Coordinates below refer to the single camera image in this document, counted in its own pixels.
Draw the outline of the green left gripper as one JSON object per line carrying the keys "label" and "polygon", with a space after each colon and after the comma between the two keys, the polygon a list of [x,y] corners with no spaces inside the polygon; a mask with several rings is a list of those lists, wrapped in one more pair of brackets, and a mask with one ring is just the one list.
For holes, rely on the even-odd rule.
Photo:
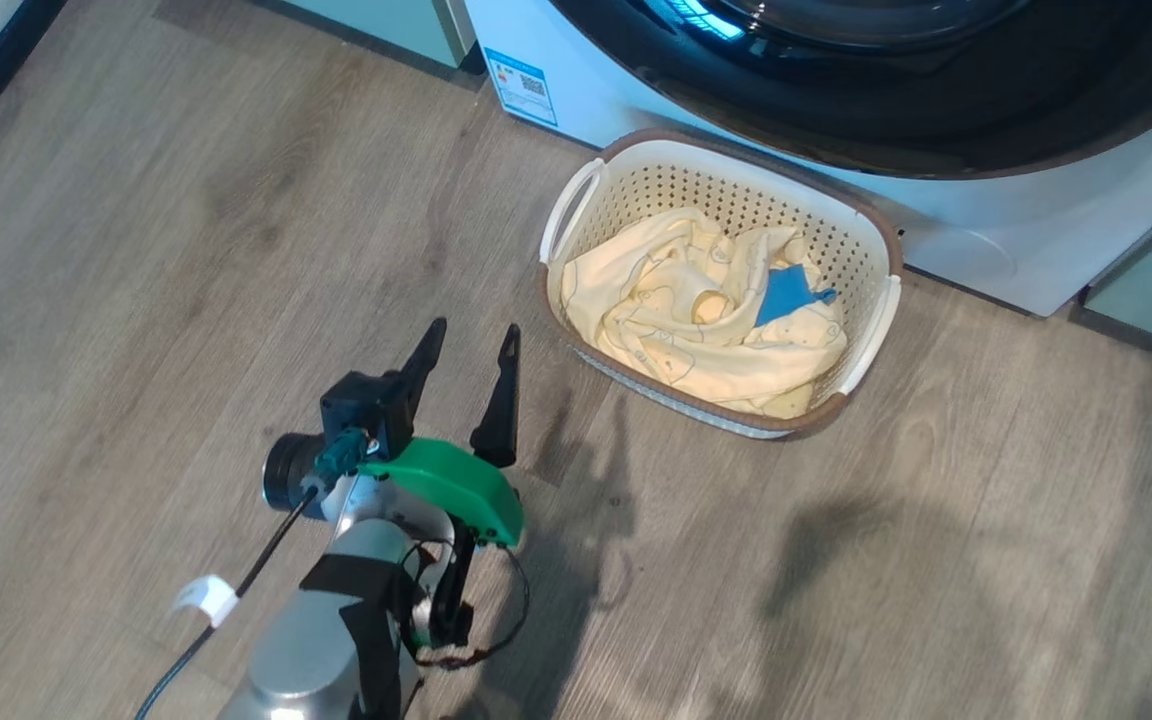
{"label": "green left gripper", "polygon": [[[396,418],[414,429],[422,392],[442,355],[447,319],[438,316],[399,372]],[[444,439],[416,438],[384,460],[379,444],[338,438],[324,450],[326,520],[343,536],[365,521],[397,529],[393,605],[408,646],[467,646],[473,609],[463,600],[477,548],[511,550],[524,533],[524,510],[499,468],[517,460],[521,329],[509,324],[497,355],[498,378],[470,452]]]}

